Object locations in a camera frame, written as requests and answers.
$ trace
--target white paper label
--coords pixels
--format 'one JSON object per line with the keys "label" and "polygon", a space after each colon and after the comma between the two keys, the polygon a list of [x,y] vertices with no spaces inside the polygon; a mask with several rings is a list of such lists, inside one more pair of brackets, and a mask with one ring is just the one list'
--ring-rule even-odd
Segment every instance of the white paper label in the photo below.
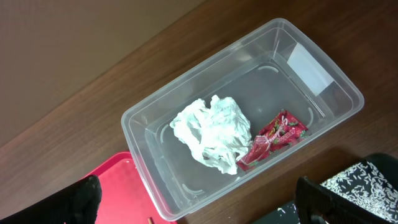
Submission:
{"label": "white paper label", "polygon": [[305,48],[297,43],[287,64],[303,80],[315,96],[318,96],[334,79],[313,58]]}

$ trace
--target plastic storage bin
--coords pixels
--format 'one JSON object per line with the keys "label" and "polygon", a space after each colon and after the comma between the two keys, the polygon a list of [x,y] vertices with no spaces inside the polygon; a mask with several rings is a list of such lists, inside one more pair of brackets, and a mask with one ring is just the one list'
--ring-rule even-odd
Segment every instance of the plastic storage bin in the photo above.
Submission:
{"label": "plastic storage bin", "polygon": [[[253,137],[281,109],[307,125],[310,136],[250,171],[222,174],[195,161],[169,126],[194,100],[210,104],[214,94],[235,99]],[[127,110],[121,122],[158,212],[177,220],[270,168],[363,105],[359,90],[319,47],[289,21],[274,19]]]}

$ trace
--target crumpled tissue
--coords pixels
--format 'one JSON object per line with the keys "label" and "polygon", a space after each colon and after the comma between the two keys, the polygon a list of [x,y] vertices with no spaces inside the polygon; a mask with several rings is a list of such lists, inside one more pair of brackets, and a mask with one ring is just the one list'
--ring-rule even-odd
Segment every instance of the crumpled tissue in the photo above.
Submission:
{"label": "crumpled tissue", "polygon": [[170,123],[174,135],[187,144],[195,160],[217,167],[223,174],[237,174],[236,162],[251,145],[250,121],[231,97],[211,98],[211,108],[198,99]]}

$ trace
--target red plastic wrapper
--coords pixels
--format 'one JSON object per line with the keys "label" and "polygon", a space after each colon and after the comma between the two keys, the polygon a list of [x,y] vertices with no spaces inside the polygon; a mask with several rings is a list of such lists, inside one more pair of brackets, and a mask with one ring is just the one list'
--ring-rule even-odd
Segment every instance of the red plastic wrapper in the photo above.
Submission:
{"label": "red plastic wrapper", "polygon": [[254,138],[253,146],[237,165],[246,171],[259,161],[284,146],[293,146],[302,141],[308,128],[287,110],[282,110]]}

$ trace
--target wooden floor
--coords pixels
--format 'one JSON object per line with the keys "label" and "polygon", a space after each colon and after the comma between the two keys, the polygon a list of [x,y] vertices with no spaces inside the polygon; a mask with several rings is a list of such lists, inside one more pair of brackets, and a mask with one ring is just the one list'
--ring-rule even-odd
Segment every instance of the wooden floor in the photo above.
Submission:
{"label": "wooden floor", "polygon": [[0,218],[127,150],[123,112],[276,17],[330,56],[363,93],[365,106],[179,223],[250,223],[292,199],[301,175],[322,181],[374,152],[398,157],[398,1],[207,1],[0,148]]}

